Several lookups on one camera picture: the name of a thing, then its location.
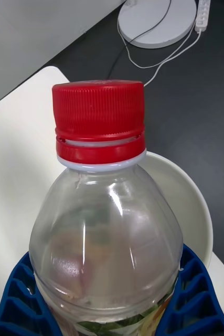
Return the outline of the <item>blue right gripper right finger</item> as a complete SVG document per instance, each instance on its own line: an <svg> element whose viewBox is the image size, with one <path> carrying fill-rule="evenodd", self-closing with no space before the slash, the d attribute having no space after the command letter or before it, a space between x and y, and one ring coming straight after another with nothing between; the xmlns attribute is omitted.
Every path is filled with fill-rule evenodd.
<svg viewBox="0 0 224 336"><path fill-rule="evenodd" d="M186 245L172 298L158 324L156 335L220 335L224 313L208 271Z"/></svg>

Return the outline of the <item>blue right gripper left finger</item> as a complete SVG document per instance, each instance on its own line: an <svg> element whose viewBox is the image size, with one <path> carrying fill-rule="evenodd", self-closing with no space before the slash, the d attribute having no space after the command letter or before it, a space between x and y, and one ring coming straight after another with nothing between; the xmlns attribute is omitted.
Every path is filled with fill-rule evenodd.
<svg viewBox="0 0 224 336"><path fill-rule="evenodd" d="M4 288L0 335L62 335L36 286L29 254L16 264Z"/></svg>

